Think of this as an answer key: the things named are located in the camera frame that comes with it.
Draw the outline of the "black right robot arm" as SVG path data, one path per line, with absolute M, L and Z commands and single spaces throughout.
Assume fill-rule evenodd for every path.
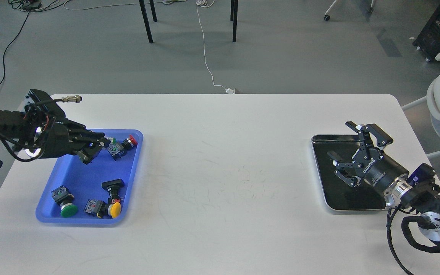
M 429 254 L 440 253 L 440 187 L 435 183 L 435 171 L 422 163 L 410 174 L 386 155 L 384 148 L 393 143 L 393 139 L 377 124 L 357 125 L 348 121 L 346 125 L 358 135 L 359 147 L 350 162 L 344 162 L 335 151 L 328 152 L 335 166 L 335 175 L 350 187 L 359 186 L 364 181 L 382 197 L 398 197 L 400 204 L 390 207 L 387 213 L 387 240 L 400 268 L 410 274 L 393 247 L 392 221 L 398 211 L 404 213 L 407 208 L 415 211 L 415 214 L 407 212 L 402 219 L 405 239 L 415 249 Z

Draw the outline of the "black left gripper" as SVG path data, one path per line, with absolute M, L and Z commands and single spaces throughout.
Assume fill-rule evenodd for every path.
M 102 148 L 108 147 L 111 143 L 105 137 L 105 133 L 75 128 L 73 124 L 63 123 L 56 123 L 45 131 L 42 127 L 38 127 L 34 141 L 35 146 L 42 151 L 41 159 L 78 155 L 84 164 L 91 163 L 100 154 Z

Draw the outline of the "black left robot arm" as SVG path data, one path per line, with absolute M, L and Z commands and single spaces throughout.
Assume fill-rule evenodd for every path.
M 79 95 L 52 99 L 38 89 L 30 89 L 23 111 L 0 110 L 0 141 L 17 159 L 17 153 L 26 150 L 31 162 L 37 159 L 77 155 L 88 164 L 110 144 L 104 133 L 88 130 L 85 125 L 66 118 L 58 103 L 82 101 Z

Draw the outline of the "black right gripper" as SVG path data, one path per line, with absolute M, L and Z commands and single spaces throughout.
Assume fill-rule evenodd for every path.
M 393 143 L 393 138 L 377 124 L 356 125 L 348 121 L 345 125 L 358 134 L 359 148 L 350 163 L 342 162 L 335 151 L 327 152 L 336 168 L 335 175 L 350 187 L 360 186 L 363 179 L 380 195 L 390 194 L 388 189 L 396 179 L 407 179 L 409 176 L 407 169 L 384 153 L 384 148 Z M 353 168 L 356 175 L 349 175 L 346 168 Z

